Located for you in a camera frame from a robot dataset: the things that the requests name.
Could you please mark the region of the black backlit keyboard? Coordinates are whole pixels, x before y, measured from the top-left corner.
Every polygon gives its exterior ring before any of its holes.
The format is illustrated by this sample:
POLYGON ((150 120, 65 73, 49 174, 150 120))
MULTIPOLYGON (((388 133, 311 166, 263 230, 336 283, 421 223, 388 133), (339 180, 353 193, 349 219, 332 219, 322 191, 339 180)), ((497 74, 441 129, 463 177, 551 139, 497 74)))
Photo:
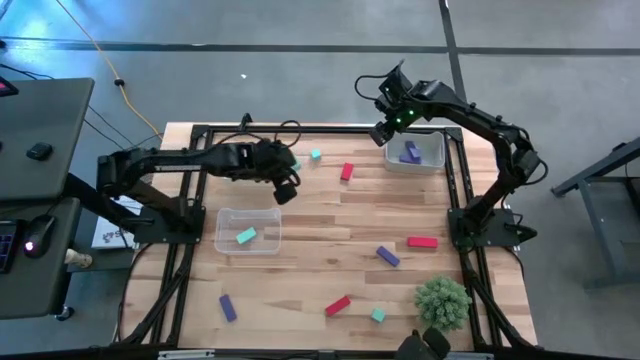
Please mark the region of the black backlit keyboard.
POLYGON ((11 269, 20 232, 20 220, 0 220, 0 274, 11 269))

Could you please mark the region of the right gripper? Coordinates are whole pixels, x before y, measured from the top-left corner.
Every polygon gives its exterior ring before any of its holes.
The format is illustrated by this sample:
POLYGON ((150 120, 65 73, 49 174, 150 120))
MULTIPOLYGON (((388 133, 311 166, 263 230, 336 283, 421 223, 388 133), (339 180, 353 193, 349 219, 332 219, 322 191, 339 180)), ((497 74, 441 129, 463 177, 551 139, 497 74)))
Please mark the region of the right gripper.
POLYGON ((375 108, 384 115, 369 135, 378 147, 394 136, 394 131, 404 131, 423 116, 425 101, 408 94, 384 92, 375 100, 375 108))

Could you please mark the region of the black computer mouse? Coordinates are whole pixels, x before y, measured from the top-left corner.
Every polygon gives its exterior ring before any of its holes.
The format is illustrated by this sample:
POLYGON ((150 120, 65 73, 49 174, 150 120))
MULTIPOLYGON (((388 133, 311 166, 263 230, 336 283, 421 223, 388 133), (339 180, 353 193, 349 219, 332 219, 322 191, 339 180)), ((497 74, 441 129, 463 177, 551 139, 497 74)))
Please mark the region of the black computer mouse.
POLYGON ((23 236, 23 253, 26 257, 36 259, 46 254, 55 222, 55 217, 48 214, 39 215, 29 222, 23 236))

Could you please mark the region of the green artificial plant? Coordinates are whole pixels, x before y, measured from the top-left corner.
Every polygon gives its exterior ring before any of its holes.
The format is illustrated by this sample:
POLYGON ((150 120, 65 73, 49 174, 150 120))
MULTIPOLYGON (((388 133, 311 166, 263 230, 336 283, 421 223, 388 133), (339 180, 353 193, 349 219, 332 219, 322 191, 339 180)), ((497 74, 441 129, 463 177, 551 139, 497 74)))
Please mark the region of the green artificial plant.
POLYGON ((415 288, 419 320, 444 333, 463 327, 471 303, 465 287, 447 276, 438 275, 415 288))

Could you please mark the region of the white printed paper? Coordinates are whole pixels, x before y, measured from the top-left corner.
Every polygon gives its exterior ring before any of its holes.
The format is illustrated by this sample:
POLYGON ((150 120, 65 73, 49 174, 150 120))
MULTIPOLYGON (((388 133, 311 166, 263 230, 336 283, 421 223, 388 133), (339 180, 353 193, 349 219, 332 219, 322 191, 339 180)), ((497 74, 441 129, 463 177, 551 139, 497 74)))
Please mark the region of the white printed paper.
MULTIPOLYGON (((142 205, 140 203, 125 196, 116 200, 116 203, 124 206, 128 210, 131 210, 136 215, 139 215, 142 209, 142 205)), ((137 249, 138 245, 134 242, 134 235, 132 233, 124 229, 120 229, 108 220, 99 217, 96 223, 91 248, 97 250, 125 248, 137 249)))

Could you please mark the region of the black aluminium table frame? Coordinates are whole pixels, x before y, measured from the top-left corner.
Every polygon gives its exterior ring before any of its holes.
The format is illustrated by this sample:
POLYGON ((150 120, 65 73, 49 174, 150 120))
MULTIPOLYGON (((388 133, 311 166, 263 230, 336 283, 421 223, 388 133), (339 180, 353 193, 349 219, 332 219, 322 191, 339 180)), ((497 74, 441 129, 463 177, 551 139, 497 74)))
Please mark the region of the black aluminium table frame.
POLYGON ((161 336, 181 348, 248 349, 256 357, 336 356, 353 351, 391 355, 419 327, 415 288, 437 275, 462 276, 448 231, 447 210, 495 181, 491 144, 469 131, 449 141, 452 167, 431 175, 392 173, 365 126, 309 126, 286 135, 302 163, 297 197, 282 208, 282 238, 274 255, 226 255, 214 246, 222 208, 269 209, 265 184, 209 178, 207 219, 196 246, 183 301, 171 300, 161 336), (319 149, 319 160, 311 151, 319 149), (354 165, 349 181, 340 179, 354 165), (436 249, 407 245, 411 236, 438 239, 436 249), (400 259, 376 254, 384 246, 400 259), (219 298, 237 314, 227 322, 219 298), (325 308, 347 295, 351 304, 327 317, 325 308), (378 323, 374 308, 386 316, 378 323))

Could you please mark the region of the dark grey desk surface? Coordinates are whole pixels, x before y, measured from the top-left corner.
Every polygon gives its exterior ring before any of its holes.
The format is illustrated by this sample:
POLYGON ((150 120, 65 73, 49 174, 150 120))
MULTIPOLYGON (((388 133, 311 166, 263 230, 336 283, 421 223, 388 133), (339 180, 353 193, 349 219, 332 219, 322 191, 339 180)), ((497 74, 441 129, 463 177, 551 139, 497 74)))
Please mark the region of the dark grey desk surface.
POLYGON ((67 306, 71 275, 64 259, 75 238, 80 212, 80 202, 75 198, 0 206, 0 220, 20 220, 22 226, 11 269, 0 274, 0 320, 54 317, 67 306), (28 223, 42 214, 56 219, 51 244, 44 256, 28 258, 23 253, 24 232, 28 223))
POLYGON ((0 97, 0 202, 52 199, 62 193, 94 80, 23 80, 0 97), (26 156, 38 142, 54 151, 46 161, 26 156))

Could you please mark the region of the beige knob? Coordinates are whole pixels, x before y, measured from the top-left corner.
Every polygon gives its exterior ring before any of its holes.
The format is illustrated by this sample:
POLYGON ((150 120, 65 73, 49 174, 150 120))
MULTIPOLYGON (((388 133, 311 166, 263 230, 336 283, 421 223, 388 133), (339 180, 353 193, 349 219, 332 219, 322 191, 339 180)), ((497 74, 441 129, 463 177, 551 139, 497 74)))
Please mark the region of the beige knob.
POLYGON ((93 263, 93 258, 88 254, 79 253, 74 249, 68 248, 66 250, 64 263, 80 268, 89 268, 93 263))

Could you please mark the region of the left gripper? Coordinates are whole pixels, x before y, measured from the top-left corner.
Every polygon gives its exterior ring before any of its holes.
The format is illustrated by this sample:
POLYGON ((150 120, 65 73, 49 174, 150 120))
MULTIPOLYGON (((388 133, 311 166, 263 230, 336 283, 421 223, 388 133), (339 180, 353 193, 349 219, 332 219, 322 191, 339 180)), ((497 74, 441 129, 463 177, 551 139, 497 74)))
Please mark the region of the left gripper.
MULTIPOLYGON (((254 181, 284 181, 299 175, 293 169, 297 163, 290 147, 280 140, 262 139, 252 145, 254 181)), ((297 185, 292 182, 275 183, 273 196, 277 203, 287 203, 297 196, 297 185)))

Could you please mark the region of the clear plastic bin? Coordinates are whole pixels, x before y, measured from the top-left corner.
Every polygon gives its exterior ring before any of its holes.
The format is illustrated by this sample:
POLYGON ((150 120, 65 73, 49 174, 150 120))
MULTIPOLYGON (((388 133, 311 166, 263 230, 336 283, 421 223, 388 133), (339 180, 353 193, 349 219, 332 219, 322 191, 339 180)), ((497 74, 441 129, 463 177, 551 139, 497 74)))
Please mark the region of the clear plastic bin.
POLYGON ((216 219, 215 249, 226 255, 274 255, 279 252, 282 238, 281 211, 278 208, 263 210, 234 210, 222 208, 216 219), (257 236, 239 245, 236 235, 254 227, 257 236))

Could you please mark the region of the small black device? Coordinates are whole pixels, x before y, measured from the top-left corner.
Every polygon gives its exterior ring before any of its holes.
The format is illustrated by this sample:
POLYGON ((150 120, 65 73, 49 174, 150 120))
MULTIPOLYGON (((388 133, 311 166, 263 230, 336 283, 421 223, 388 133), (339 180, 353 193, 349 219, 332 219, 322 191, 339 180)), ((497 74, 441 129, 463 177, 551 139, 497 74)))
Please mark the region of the small black device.
POLYGON ((38 142, 26 151, 29 159, 36 161, 46 161, 54 151, 54 147, 49 143, 38 142))

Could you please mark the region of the grey metal stand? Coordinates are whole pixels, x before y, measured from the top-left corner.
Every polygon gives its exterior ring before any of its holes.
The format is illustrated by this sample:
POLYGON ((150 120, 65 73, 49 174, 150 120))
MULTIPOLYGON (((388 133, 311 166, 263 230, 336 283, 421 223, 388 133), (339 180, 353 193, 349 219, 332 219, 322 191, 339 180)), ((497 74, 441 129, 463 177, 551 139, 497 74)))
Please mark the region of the grey metal stand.
POLYGON ((640 175, 613 173, 640 161, 640 137, 621 143, 604 158, 551 189, 561 198, 580 193, 604 260, 605 273, 586 281, 586 290, 640 284, 640 175))

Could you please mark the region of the person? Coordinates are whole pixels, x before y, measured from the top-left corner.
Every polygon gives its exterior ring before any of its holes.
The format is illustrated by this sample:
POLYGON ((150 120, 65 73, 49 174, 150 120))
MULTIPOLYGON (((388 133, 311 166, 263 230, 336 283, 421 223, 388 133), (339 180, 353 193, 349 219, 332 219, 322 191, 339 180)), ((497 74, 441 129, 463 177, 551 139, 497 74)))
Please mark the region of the person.
POLYGON ((394 360, 444 360, 451 345, 437 329, 430 327, 423 333, 413 330, 404 339, 394 355, 394 360))

